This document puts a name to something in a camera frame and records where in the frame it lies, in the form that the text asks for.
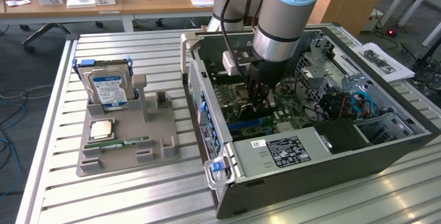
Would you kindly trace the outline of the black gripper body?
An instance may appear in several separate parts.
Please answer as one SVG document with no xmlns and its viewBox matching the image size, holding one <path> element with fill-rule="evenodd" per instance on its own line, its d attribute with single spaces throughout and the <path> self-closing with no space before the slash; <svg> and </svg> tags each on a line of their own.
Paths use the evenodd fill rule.
<svg viewBox="0 0 441 224">
<path fill-rule="evenodd" d="M 273 62 L 269 60 L 254 61 L 248 71 L 248 85 L 265 85 L 274 89 L 281 82 L 289 67 L 289 61 Z"/>
</svg>

